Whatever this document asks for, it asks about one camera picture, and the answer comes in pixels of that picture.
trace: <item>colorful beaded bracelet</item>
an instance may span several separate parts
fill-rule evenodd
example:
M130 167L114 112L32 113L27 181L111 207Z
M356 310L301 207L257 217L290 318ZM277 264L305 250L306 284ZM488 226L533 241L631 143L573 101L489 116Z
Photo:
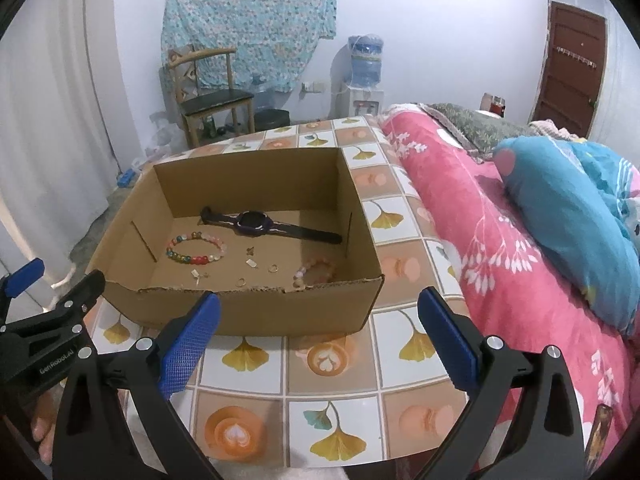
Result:
M217 254L217 255L210 254L209 256L185 256L184 254L179 254L175 252L174 247L177 244L184 242L186 240L204 240L206 242L209 242L210 244L215 245L220 250L220 254ZM179 264L206 265L210 262L218 261L220 258L222 258L225 255L225 253L226 253L226 244L220 238L202 234L201 232L193 232L191 233L191 236L189 235L177 236L169 242L169 246L166 248L166 255L172 260L174 260L175 262L178 262Z
M326 274L321 275L319 279L314 283L314 285L318 285L319 283L328 283L330 282L335 275L335 266L326 258L315 258L313 260L309 260L305 265L300 267L298 271L293 275L293 286L296 288L302 288L305 286L305 282L302 278L305 277L305 274L318 265L325 265L328 267Z

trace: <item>jar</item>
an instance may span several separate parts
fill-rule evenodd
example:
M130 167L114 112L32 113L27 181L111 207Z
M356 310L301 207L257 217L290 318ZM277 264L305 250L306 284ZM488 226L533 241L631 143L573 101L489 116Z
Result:
M506 108L504 99L498 96L495 96L491 101L491 106L489 106L489 111L493 114L500 115L500 117L504 117L504 109Z

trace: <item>blue gripper pad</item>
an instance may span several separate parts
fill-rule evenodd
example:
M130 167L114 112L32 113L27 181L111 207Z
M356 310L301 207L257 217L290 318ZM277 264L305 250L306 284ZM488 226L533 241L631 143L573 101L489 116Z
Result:
M418 297L418 318L453 385L457 390L473 393L479 386L478 358L440 303L441 301L444 303L442 298L437 298L425 288Z
M202 301L162 359L158 387L165 399L184 390L219 323L220 300L212 293Z
M36 258L13 272L6 280L4 293L8 298L17 298L44 276L44 262Z

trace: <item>table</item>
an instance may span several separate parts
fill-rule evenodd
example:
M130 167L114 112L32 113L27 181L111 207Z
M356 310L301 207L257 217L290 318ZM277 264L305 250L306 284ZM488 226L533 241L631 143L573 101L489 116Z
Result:
M398 153L373 118L357 117L253 134L251 142L238 137L187 156L273 139L340 146L354 161L350 170L369 223L385 212L402 217L393 227L371 228L386 282L357 334L214 336L186 389L171 399L180 419L205 455L253 465L347 466L439 446L466 397L424 333L415 299L434 285L452 310L468 315L468 309ZM372 155L354 158L363 152ZM98 352L128 349L157 334L107 301L96 310L91 331ZM125 409L132 430L143 433L128 398Z

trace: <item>human hand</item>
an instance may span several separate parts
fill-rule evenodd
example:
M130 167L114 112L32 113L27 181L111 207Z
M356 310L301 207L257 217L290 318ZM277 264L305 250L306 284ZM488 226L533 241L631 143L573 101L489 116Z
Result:
M42 394L36 403L31 419L31 435L40 443L38 452L40 459L47 465L53 458L53 436L56 432L56 416L58 407L53 394L49 390Z

